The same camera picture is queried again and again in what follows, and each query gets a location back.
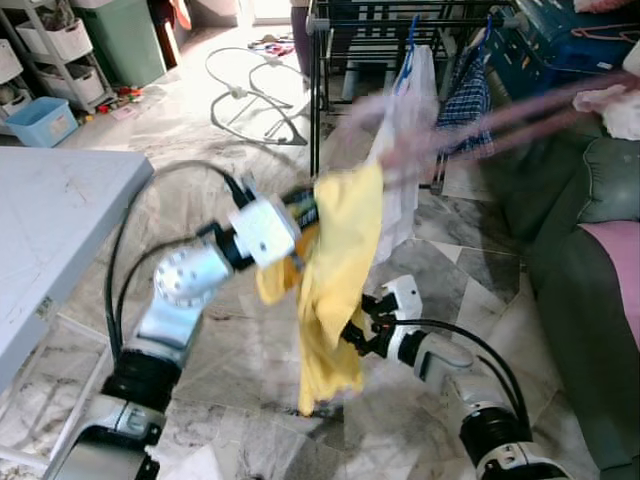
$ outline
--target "green bin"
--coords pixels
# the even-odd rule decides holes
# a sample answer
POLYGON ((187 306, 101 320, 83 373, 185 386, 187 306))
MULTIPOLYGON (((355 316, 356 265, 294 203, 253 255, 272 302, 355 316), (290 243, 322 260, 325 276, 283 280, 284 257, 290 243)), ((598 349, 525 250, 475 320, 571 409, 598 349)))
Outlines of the green bin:
POLYGON ((167 71, 146 1, 111 0, 75 11, 112 84, 143 87, 167 71))

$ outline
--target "doorway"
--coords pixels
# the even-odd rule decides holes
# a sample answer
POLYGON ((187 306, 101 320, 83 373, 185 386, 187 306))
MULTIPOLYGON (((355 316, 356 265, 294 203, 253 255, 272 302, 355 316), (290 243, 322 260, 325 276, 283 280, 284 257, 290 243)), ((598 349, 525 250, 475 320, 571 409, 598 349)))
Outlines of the doorway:
POLYGON ((253 25, 288 25, 291 23, 289 0, 246 0, 253 25))

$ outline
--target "white table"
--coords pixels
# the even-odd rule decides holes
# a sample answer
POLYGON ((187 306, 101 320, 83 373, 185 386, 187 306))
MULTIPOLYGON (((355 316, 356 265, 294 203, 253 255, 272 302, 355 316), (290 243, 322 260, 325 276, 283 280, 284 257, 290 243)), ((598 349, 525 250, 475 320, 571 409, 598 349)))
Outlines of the white table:
MULTIPOLYGON (((152 172, 138 153, 0 147, 0 393, 152 172)), ((0 457, 39 463, 9 450, 0 457)))

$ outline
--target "blue checkered cloth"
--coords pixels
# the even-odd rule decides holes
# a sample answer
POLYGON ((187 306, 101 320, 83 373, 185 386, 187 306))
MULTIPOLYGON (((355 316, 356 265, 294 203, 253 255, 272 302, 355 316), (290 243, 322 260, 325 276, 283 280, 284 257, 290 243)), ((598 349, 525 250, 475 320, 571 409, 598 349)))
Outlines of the blue checkered cloth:
MULTIPOLYGON (((467 49, 460 55, 453 71, 453 91, 445 102, 436 128, 456 129, 467 125, 491 109, 489 86, 485 76, 482 49, 467 49)), ((486 131, 470 137, 446 153, 467 152, 479 146, 491 148, 491 133, 486 131)))

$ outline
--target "person's leg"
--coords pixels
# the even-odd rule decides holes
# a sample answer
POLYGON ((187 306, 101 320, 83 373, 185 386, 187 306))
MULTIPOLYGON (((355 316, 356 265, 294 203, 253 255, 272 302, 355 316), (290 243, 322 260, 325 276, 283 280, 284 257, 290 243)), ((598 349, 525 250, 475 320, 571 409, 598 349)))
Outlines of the person's leg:
POLYGON ((307 35, 307 10, 307 7, 291 7, 293 43, 296 47, 300 71, 308 77, 311 65, 311 42, 307 35))

